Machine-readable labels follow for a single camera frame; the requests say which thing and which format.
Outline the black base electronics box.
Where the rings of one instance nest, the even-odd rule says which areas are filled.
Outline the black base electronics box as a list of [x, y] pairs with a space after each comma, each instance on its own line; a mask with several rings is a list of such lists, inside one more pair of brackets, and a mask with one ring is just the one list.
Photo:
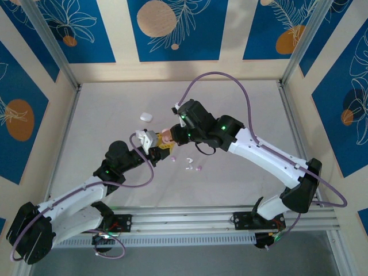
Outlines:
[[115, 241], [111, 238], [105, 237], [104, 235], [96, 234], [92, 237], [91, 244], [97, 253], [105, 254], [112, 249], [115, 245]]
[[283, 235], [282, 232], [256, 233], [255, 246], [260, 249], [268, 250], [278, 242], [278, 240], [282, 237], [282, 235]]

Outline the aluminium table side rail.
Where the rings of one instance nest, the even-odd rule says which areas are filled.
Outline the aluminium table side rail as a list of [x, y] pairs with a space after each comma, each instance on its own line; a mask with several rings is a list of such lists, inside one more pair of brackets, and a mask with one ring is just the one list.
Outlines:
[[290, 125], [297, 153], [292, 161], [292, 171], [301, 170], [302, 175], [297, 177], [297, 186], [294, 188], [286, 188], [280, 195], [280, 199], [286, 207], [297, 213], [307, 213], [311, 205], [322, 205], [320, 201], [314, 200], [314, 194], [319, 186], [322, 164], [316, 158], [309, 158], [302, 144], [301, 132], [298, 129], [296, 114], [290, 106], [290, 101], [282, 84], [278, 84], [284, 110]]
[[55, 179], [55, 175], [57, 173], [57, 170], [58, 170], [58, 167], [59, 167], [59, 164], [60, 164], [60, 160], [61, 160], [62, 155], [63, 155], [65, 144], [66, 144], [68, 134], [69, 134], [69, 131], [70, 131], [70, 128], [71, 128], [72, 120], [74, 118], [75, 110], [76, 110], [76, 107], [77, 107], [77, 104], [78, 104], [78, 101], [79, 101], [81, 89], [82, 89], [82, 85], [79, 85], [77, 90], [76, 90], [76, 93], [74, 95], [74, 99], [73, 99], [73, 102], [72, 102], [71, 109], [68, 112], [67, 122], [66, 122], [66, 125], [65, 125], [63, 133], [62, 133], [63, 135], [62, 135], [62, 140], [61, 140], [61, 143], [60, 143], [60, 147], [58, 149], [56, 159], [55, 159], [54, 164], [52, 166], [51, 174], [50, 174], [50, 177], [49, 177], [49, 180], [48, 180], [48, 183], [47, 183], [47, 188], [45, 190], [45, 195], [44, 195], [44, 198], [43, 198], [44, 201], [49, 200], [50, 195], [51, 195], [51, 188], [52, 188], [52, 185], [53, 185], [53, 182], [54, 182], [54, 179]]

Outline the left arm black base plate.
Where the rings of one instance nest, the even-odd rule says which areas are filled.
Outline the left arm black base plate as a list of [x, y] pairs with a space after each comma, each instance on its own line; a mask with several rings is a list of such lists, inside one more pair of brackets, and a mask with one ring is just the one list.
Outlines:
[[98, 229], [110, 233], [124, 233], [130, 232], [131, 226], [131, 214], [113, 214], [111, 216], [104, 217]]

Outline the aluminium mounting rail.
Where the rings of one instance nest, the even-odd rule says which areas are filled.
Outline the aluminium mounting rail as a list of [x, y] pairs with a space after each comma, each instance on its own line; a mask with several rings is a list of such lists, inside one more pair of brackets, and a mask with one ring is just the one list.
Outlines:
[[[132, 215], [132, 235], [233, 233], [231, 217], [252, 206], [115, 207], [115, 214]], [[337, 231], [340, 225], [333, 208], [312, 206], [302, 214], [294, 231]]]

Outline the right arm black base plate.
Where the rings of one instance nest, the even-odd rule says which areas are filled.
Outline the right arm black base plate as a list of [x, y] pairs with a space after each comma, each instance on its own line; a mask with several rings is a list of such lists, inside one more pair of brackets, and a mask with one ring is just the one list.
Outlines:
[[286, 223], [282, 214], [266, 220], [254, 212], [234, 212], [231, 218], [236, 230], [284, 230]]

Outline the aluminium frame post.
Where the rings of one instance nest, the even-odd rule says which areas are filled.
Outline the aluminium frame post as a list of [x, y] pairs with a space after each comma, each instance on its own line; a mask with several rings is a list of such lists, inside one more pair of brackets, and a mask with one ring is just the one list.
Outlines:
[[48, 52], [51, 54], [53, 60], [55, 61], [59, 69], [63, 72], [69, 84], [77, 94], [79, 92], [79, 88], [81, 85], [77, 81], [74, 73], [72, 72], [66, 56], [64, 55], [59, 43], [55, 39], [41, 11], [38, 9], [37, 5], [33, 0], [19, 0], [19, 1], [22, 9], [28, 16], [29, 21], [32, 23], [37, 34], [43, 41], [43, 44], [45, 45]]
[[290, 81], [294, 71], [299, 65], [301, 59], [306, 53], [306, 50], [310, 46], [316, 32], [318, 31], [320, 25], [322, 24], [326, 14], [328, 13], [330, 7], [332, 6], [334, 0], [318, 0], [314, 12], [302, 33], [302, 36], [297, 43], [294, 52], [292, 53], [286, 69], [279, 80], [281, 88], [285, 88]]

